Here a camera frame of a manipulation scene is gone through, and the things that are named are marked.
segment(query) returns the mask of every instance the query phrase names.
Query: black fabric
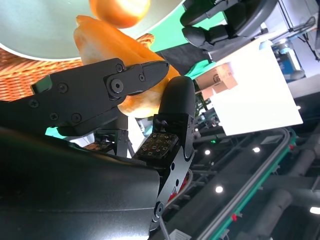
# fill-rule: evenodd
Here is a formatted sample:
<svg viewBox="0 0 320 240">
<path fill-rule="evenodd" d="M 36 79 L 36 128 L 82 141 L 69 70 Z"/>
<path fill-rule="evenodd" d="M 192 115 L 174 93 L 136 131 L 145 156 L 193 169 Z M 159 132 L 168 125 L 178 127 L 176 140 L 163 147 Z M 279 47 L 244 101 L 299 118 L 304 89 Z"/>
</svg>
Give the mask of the black fabric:
<svg viewBox="0 0 320 240">
<path fill-rule="evenodd" d="M 210 60 L 206 52 L 190 43 L 158 51 L 157 54 L 168 61 L 181 75 L 186 75 L 196 63 Z"/>
</svg>

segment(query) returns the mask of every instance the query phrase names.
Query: bolt head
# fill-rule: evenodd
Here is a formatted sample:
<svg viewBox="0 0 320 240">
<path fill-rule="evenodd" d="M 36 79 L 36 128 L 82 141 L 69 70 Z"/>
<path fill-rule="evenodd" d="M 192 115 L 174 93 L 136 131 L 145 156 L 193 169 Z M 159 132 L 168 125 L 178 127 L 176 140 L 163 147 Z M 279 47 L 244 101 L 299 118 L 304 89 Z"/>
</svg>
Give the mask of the bolt head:
<svg viewBox="0 0 320 240">
<path fill-rule="evenodd" d="M 116 71 L 117 71 L 118 73 L 121 73 L 121 72 L 124 70 L 124 68 L 122 67 L 121 64 L 115 65 L 115 69 L 116 69 Z"/>
<path fill-rule="evenodd" d="M 57 121 L 59 118 L 59 115 L 56 112 L 52 112 L 49 114 L 50 120 Z"/>
<path fill-rule="evenodd" d="M 143 74 L 139 75 L 139 79 L 140 79 L 141 82 L 144 82 L 146 80 L 145 76 Z"/>
<path fill-rule="evenodd" d="M 63 82 L 60 82 L 58 84 L 58 92 L 65 94 L 67 91 L 68 91 L 68 85 Z"/>
<path fill-rule="evenodd" d="M 74 122 L 75 124 L 80 123 L 81 122 L 81 115 L 79 113 L 74 113 L 71 116 L 71 120 L 72 122 Z"/>
<path fill-rule="evenodd" d="M 29 106 L 33 109 L 39 107 L 39 102 L 35 99 L 31 99 L 29 102 L 28 102 Z"/>
</svg>

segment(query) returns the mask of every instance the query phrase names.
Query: screw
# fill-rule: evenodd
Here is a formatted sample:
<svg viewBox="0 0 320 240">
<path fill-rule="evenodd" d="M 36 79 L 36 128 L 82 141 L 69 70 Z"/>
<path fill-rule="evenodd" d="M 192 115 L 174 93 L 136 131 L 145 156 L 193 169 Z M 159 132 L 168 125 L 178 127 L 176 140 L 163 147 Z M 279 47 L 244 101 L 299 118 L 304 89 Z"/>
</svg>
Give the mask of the screw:
<svg viewBox="0 0 320 240">
<path fill-rule="evenodd" d="M 68 85 L 63 82 L 60 82 L 58 84 L 58 92 L 65 94 L 67 91 L 68 91 Z"/>
<path fill-rule="evenodd" d="M 39 102 L 37 100 L 35 100 L 35 99 L 31 99 L 29 101 L 29 106 L 31 108 L 35 109 L 35 108 L 39 107 Z"/>
<path fill-rule="evenodd" d="M 124 70 L 124 68 L 122 67 L 121 64 L 115 65 L 115 69 L 116 69 L 116 71 L 117 71 L 118 73 L 121 73 L 121 72 Z"/>
<path fill-rule="evenodd" d="M 165 205 L 164 205 L 162 202 L 158 201 L 158 202 L 156 203 L 156 208 L 155 208 L 155 213 L 154 213 L 154 215 L 155 215 L 157 218 L 160 218 L 161 215 L 162 215 L 163 209 L 165 209 Z"/>
<path fill-rule="evenodd" d="M 81 115 L 79 113 L 74 113 L 71 116 L 71 120 L 72 122 L 74 122 L 75 124 L 80 123 L 81 122 Z"/>
<path fill-rule="evenodd" d="M 139 79 L 140 79 L 141 82 L 144 82 L 146 80 L 145 76 L 143 74 L 139 75 Z"/>
<path fill-rule="evenodd" d="M 113 79 L 111 81 L 111 89 L 116 94 L 119 94 L 124 90 L 124 84 L 120 79 Z"/>
<path fill-rule="evenodd" d="M 49 114 L 50 120 L 56 121 L 59 118 L 59 115 L 56 112 L 52 112 Z"/>
</svg>

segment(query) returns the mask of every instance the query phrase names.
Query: white panel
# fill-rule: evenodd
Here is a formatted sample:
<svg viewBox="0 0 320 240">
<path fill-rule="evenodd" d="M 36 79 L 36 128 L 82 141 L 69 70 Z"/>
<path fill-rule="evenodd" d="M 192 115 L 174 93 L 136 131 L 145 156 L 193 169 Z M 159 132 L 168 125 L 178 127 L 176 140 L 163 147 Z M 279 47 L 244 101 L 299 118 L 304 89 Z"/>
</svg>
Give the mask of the white panel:
<svg viewBox="0 0 320 240">
<path fill-rule="evenodd" d="M 303 123 L 270 47 L 253 42 L 228 60 L 238 86 L 211 98 L 226 135 Z"/>
</svg>

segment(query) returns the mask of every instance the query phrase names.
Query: black plastic cover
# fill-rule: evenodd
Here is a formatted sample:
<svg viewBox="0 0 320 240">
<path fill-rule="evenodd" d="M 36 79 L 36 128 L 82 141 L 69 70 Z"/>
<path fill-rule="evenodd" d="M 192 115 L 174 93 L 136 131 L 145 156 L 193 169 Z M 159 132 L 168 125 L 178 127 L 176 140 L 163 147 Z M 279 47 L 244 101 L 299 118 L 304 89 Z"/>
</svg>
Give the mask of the black plastic cover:
<svg viewBox="0 0 320 240">
<path fill-rule="evenodd" d="M 155 170 L 6 128 L 0 152 L 3 239 L 148 238 L 160 184 Z"/>
</svg>

